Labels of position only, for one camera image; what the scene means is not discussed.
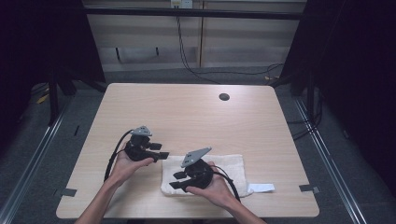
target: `black curtain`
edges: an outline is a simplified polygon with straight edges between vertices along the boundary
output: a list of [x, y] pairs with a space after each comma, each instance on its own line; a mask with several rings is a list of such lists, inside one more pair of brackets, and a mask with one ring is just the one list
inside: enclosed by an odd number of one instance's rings
[[86, 79], [105, 82], [87, 16], [59, 9], [62, 7], [83, 5], [80, 0], [17, 0], [2, 3], [2, 146], [13, 134], [16, 122], [30, 99], [32, 87], [36, 83], [48, 82], [50, 72], [69, 76], [65, 70], [72, 70]]

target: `black tape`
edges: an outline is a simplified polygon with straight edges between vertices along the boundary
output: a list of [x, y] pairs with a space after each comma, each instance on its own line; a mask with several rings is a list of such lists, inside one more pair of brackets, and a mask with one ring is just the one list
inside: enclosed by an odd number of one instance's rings
[[53, 195], [58, 197], [62, 197], [62, 196], [74, 197], [76, 195], [76, 192], [77, 192], [76, 189], [56, 189]]
[[312, 191], [314, 194], [320, 193], [320, 189], [318, 187], [312, 187], [311, 185], [300, 185], [301, 192]]

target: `black dot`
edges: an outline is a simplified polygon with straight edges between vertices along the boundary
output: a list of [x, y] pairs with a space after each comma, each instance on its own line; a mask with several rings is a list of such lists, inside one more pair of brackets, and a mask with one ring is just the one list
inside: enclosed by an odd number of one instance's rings
[[230, 95], [227, 94], [227, 93], [222, 93], [222, 94], [219, 95], [219, 98], [222, 101], [228, 101], [228, 100], [230, 100]]

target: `hand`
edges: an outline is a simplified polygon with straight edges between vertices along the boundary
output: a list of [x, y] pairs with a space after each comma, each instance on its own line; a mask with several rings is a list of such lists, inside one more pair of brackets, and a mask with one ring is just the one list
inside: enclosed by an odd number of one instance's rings
[[[218, 172], [218, 168], [214, 165], [213, 161], [208, 162], [212, 167], [212, 170]], [[227, 187], [225, 180], [220, 175], [213, 175], [212, 181], [206, 187], [206, 189], [199, 189], [196, 187], [188, 186], [186, 187], [186, 191], [202, 196], [212, 202], [214, 205], [224, 208], [230, 201], [236, 200], [233, 194]]]
[[129, 177], [131, 177], [140, 167], [148, 166], [154, 159], [147, 158], [142, 161], [132, 161], [124, 151], [126, 144], [123, 145], [122, 151], [119, 152], [116, 164], [109, 178], [114, 178], [120, 185], [122, 185]]

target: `wall outlet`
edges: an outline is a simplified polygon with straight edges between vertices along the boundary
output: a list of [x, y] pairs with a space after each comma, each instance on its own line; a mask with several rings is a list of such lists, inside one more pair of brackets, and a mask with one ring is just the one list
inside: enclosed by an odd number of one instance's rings
[[181, 0], [182, 8], [192, 8], [192, 0]]
[[171, 8], [181, 8], [181, 1], [182, 0], [171, 0]]

